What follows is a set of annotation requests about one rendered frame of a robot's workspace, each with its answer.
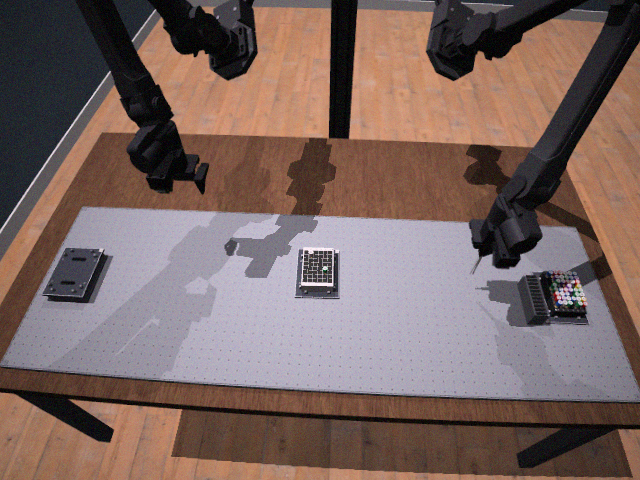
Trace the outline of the black vial rack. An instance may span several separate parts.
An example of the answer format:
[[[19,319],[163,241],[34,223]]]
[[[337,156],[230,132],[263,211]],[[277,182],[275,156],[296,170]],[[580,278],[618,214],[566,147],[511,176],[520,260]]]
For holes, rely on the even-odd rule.
[[[550,278],[546,278],[547,272],[548,271],[543,271],[541,273],[541,275],[539,276],[539,278],[541,278],[540,282],[541,282],[541,285],[542,285],[542,289],[543,289],[543,292],[544,292],[546,303],[547,303],[548,309],[551,312],[550,316],[551,317],[558,316],[558,317],[568,317],[568,318],[577,318],[577,317],[582,318],[587,313],[586,308],[584,308],[584,309],[580,309],[580,308],[579,309],[575,309],[575,305],[576,304],[574,304],[574,303],[569,308],[565,308],[565,307],[564,308],[560,308],[560,307],[559,308],[555,308],[555,304],[556,303],[554,303],[554,301],[553,301],[554,299],[552,298],[552,295],[551,295],[551,291],[552,290],[550,290],[550,288],[549,288],[554,282],[552,282],[552,278],[551,277]]]

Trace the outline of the grey slotted rack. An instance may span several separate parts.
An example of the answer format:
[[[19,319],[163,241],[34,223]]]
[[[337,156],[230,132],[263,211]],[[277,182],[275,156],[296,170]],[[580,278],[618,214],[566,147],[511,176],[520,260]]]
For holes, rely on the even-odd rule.
[[[527,324],[542,325],[550,315],[538,275],[523,275],[517,286]]]

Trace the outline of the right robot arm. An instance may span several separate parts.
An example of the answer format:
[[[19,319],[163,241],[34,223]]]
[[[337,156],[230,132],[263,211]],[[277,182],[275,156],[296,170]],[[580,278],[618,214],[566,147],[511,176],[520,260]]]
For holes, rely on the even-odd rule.
[[[141,61],[113,0],[75,1],[111,71],[120,102],[140,128],[127,146],[130,161],[147,174],[150,189],[169,194],[174,173],[184,174],[188,166],[183,147],[167,155],[181,145],[176,123],[170,120],[174,116],[171,107]],[[243,25],[232,32],[200,5],[193,7],[187,0],[148,1],[166,22],[163,28],[180,54],[197,57],[198,51],[204,50],[214,70],[249,55]]]

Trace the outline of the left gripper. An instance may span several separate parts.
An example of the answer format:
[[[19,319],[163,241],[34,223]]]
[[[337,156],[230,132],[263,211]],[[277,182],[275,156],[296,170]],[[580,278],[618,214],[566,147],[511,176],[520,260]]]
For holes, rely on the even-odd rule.
[[[489,221],[494,226],[499,228],[499,225],[495,224],[490,219],[489,213],[488,213],[487,217],[488,217]],[[485,220],[484,219],[471,219],[470,222],[469,222],[469,228],[471,229],[471,233],[472,233],[471,240],[472,240],[473,248],[479,249],[478,250],[479,257],[481,257],[481,256],[485,257],[487,255],[493,254],[492,244],[483,244],[482,240],[481,240],[480,230],[481,230]],[[481,250],[482,250],[482,253],[481,253]]]

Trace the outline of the white tube carrier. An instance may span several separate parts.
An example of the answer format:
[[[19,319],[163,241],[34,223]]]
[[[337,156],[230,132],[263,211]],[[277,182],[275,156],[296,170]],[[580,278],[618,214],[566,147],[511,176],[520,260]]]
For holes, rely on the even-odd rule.
[[[313,258],[309,258],[309,251]],[[334,248],[306,248],[303,250],[301,290],[309,292],[333,292]],[[327,267],[327,274],[323,274]]]

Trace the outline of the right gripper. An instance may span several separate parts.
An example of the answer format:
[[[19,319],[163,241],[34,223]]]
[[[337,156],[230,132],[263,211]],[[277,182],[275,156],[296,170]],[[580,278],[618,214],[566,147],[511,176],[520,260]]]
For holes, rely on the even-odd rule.
[[[181,149],[182,144],[177,150],[169,152],[167,155],[174,154]],[[205,192],[205,179],[207,176],[209,163],[201,163],[200,167],[198,167],[197,172],[195,171],[196,165],[199,164],[200,158],[199,155],[196,154],[186,154],[188,160],[188,166],[184,174],[176,174],[174,176],[174,180],[177,181],[194,181],[197,188],[203,195]],[[195,174],[196,172],[196,174]],[[204,183],[203,183],[204,182]]]

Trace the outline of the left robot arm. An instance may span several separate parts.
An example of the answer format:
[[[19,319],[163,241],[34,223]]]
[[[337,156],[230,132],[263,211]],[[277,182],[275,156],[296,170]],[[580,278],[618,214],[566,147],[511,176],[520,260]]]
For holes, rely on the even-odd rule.
[[[587,1],[523,0],[497,13],[477,13],[465,27],[440,27],[434,53],[469,71],[478,51],[490,61],[502,58],[521,42],[522,33]],[[545,132],[490,209],[490,219],[500,227],[487,217],[480,230],[482,243],[492,244],[495,268],[516,267],[520,254],[542,239],[534,208],[554,195],[572,152],[640,42],[640,0],[604,2],[612,7],[595,44]]]

